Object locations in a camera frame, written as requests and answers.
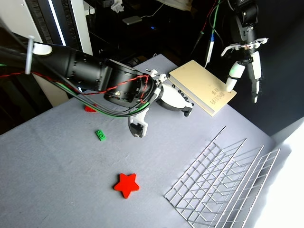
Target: table surface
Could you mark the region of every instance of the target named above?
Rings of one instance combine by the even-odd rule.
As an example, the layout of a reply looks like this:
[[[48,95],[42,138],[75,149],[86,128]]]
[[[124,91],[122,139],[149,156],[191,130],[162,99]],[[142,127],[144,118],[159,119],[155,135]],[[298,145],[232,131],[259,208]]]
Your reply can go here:
[[[176,65],[158,55],[136,68]],[[127,118],[87,113],[73,98],[1,135],[1,228],[189,228],[163,195],[224,126],[222,147],[275,144],[229,105],[214,117],[195,105],[184,117],[155,103],[145,120],[146,137],[135,138]],[[140,190],[128,199],[113,190],[119,173],[137,174]]]

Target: star-shaped object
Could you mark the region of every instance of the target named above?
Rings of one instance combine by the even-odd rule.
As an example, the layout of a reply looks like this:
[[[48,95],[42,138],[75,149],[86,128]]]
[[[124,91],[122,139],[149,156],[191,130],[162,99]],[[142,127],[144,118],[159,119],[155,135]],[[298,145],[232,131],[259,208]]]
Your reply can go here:
[[[119,174],[119,183],[114,186],[116,191],[121,191],[123,197],[128,198],[131,191],[138,191],[139,186],[135,183],[136,174],[125,175]]]

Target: green block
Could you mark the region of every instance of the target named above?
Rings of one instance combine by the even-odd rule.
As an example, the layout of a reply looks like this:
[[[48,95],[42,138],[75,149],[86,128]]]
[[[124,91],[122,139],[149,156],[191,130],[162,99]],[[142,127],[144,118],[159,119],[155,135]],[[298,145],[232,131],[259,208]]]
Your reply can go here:
[[[106,136],[105,136],[105,134],[102,132],[102,130],[96,131],[96,134],[97,134],[98,138],[100,139],[100,141],[106,139]]]

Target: white tissue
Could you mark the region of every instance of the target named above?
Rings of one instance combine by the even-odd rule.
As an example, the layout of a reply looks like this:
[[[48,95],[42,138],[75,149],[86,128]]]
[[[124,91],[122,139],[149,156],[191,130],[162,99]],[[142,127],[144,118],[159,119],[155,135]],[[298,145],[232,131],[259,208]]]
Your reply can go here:
[[[115,11],[116,13],[123,12],[124,6],[122,6],[123,0],[114,0],[113,5],[111,6],[111,9]]]

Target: metal wire dish rack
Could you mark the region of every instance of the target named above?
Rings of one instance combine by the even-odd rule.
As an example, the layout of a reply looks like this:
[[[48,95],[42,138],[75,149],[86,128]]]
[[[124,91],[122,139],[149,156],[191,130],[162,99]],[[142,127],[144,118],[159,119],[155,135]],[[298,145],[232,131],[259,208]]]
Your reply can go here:
[[[247,139],[222,149],[225,128],[164,195],[193,228],[243,228],[280,152],[240,153]]]

